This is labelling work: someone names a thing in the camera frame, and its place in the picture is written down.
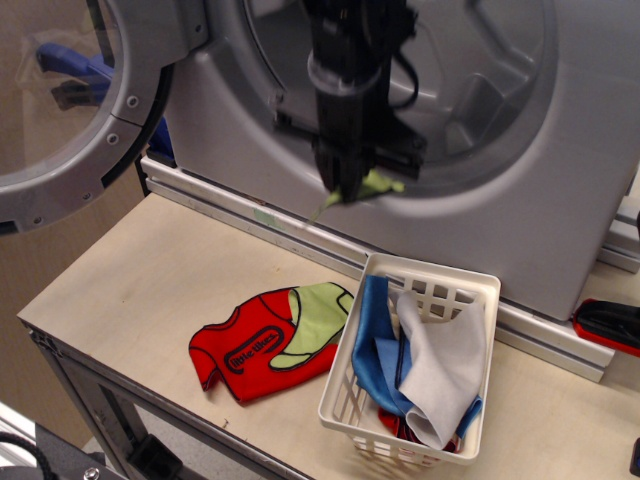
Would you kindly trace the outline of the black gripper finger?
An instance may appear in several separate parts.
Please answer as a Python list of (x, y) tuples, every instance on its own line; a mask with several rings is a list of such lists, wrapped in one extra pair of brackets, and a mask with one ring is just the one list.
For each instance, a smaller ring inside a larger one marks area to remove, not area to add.
[(343, 150), (328, 142), (314, 142), (316, 167), (327, 191), (341, 191), (341, 164)]
[(364, 178), (375, 166), (374, 149), (349, 150), (342, 160), (342, 201), (352, 203), (357, 200)]

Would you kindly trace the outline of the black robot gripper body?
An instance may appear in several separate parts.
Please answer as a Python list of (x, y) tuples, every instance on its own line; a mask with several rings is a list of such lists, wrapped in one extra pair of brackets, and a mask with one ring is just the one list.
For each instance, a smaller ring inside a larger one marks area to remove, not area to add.
[(417, 178), (426, 156), (423, 134), (404, 123), (399, 108), (389, 102), (391, 66), (363, 92), (330, 95), (308, 83), (273, 94), (274, 124), (314, 142), (343, 150), (374, 149), (375, 166)]

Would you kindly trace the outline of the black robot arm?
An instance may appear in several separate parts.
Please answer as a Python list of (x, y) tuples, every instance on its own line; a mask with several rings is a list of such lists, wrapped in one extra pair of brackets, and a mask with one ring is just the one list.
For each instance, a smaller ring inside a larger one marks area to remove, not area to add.
[(314, 93), (275, 94), (275, 124), (310, 138), (324, 187), (343, 203), (358, 199), (377, 165), (417, 177), (427, 140), (397, 116), (419, 94), (401, 51), (416, 12), (404, 1), (307, 1), (304, 10)]

